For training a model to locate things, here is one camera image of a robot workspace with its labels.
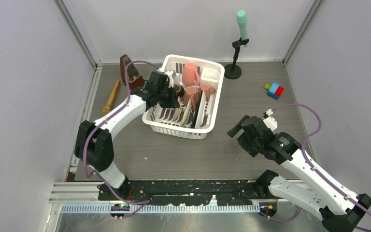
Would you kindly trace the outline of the black patterned ceramic bowl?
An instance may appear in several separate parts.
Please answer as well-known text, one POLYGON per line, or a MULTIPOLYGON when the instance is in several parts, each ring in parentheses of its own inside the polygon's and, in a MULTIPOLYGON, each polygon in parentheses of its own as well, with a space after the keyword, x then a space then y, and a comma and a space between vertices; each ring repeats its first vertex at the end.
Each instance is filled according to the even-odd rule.
POLYGON ((176 96, 182 99, 184 94, 185 94, 184 87, 179 85, 179 84, 175 84, 174 85, 174 90, 175 90, 176 96))

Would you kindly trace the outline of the red and cream saucer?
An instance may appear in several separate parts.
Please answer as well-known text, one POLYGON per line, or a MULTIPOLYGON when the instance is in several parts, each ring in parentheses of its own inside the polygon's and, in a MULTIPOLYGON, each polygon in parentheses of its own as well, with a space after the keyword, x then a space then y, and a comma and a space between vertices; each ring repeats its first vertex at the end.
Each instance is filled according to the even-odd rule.
POLYGON ((185 124, 187 123, 190 112, 191 112, 191 109, 192 109, 192 99, 189 99, 188 102, 187 102, 186 109, 185 109, 184 114, 183 114, 183 118, 181 120, 181 125, 180 125, 181 127, 184 127, 185 124))

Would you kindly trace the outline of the large pink mug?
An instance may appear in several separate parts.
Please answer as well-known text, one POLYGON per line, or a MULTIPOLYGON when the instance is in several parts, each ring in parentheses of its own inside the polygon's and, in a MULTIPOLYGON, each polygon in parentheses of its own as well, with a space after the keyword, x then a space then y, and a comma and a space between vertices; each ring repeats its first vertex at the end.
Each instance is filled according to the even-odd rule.
POLYGON ((199 85, 201 82, 197 65, 193 62, 187 62, 183 66, 182 83, 186 86, 199 85))

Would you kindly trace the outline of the white plastic dish rack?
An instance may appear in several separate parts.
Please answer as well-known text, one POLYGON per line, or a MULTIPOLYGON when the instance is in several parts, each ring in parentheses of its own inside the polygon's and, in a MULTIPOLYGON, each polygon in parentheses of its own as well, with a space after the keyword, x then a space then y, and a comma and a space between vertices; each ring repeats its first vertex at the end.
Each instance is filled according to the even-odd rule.
POLYGON ((161 70, 174 72, 180 106, 154 106, 143 123, 155 132, 187 139, 204 139, 214 128, 225 74, 223 65, 200 58, 167 55, 161 70))

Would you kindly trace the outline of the white round plate with lettering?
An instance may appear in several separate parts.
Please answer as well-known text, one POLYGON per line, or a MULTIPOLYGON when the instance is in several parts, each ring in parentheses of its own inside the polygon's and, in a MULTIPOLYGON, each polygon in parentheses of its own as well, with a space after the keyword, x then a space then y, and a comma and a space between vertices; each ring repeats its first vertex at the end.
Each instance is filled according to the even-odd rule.
POLYGON ((196 129, 199 129, 203 124, 206 103, 207 103, 206 94, 203 91, 201 99, 200 99, 200 107, 199 107, 197 118, 196 118, 196 124, 195 124, 196 129))

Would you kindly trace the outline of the small pink cup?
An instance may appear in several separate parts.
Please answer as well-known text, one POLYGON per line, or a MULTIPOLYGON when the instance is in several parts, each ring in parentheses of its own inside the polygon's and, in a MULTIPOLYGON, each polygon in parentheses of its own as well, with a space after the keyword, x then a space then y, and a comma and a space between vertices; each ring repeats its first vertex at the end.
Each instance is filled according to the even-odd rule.
POLYGON ((209 101, 211 95, 216 93, 216 89, 208 84, 201 84, 200 89, 204 92, 206 101, 209 101))

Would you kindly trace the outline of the red small plate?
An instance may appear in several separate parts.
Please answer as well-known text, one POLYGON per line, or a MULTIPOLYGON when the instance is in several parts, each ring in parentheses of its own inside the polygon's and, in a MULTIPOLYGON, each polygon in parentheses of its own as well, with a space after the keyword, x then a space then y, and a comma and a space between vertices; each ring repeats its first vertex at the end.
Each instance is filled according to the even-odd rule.
POLYGON ((176 108, 175 111, 174 111, 173 121, 177 121, 179 116, 180 116, 180 113, 181 113, 182 99, 180 97, 178 97, 177 101, 179 103, 179 107, 176 108))

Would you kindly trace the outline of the teal square plate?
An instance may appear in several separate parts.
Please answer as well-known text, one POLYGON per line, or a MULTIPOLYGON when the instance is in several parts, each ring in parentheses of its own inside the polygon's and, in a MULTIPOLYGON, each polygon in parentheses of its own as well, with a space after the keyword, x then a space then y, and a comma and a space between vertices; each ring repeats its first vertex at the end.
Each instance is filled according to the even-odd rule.
POLYGON ((191 122, 191 125, 190 125, 190 127, 192 129, 194 129, 195 126, 196 126, 197 117, 198 117, 199 110, 200 110, 200 105, 201 105, 201 100, 202 100, 202 96, 200 96, 199 100, 197 101, 196 110, 195 110, 195 112, 193 114, 193 117, 192 117, 192 122, 191 122))

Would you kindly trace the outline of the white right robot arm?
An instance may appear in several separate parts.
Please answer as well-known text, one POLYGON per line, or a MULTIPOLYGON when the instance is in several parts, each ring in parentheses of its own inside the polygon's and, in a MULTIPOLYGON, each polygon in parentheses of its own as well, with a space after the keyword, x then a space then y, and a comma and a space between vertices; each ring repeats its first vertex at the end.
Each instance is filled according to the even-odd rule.
POLYGON ((256 180, 257 194, 262 198, 275 196, 313 214, 329 232, 352 232, 364 217, 365 212, 357 206, 368 209, 371 197, 356 194, 340 184, 307 153, 302 153, 301 144, 290 134, 274 133, 277 122, 272 117, 264 119, 245 115, 227 134, 234 137, 240 130, 238 144, 252 157, 262 154, 275 161, 297 177, 308 188, 300 187, 276 172, 266 170, 256 180))

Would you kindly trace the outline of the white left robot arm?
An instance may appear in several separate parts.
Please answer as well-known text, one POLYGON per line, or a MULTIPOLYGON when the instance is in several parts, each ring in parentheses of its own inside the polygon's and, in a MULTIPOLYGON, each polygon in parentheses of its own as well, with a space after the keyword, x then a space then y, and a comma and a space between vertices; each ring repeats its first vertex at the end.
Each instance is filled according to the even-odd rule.
POLYGON ((127 99, 102 118, 79 126, 74 155, 97 171, 111 188, 117 200, 128 196, 127 177, 114 163, 113 139, 136 117, 159 105, 163 108, 178 108, 174 89, 175 71, 152 71, 144 86, 130 92, 127 99))

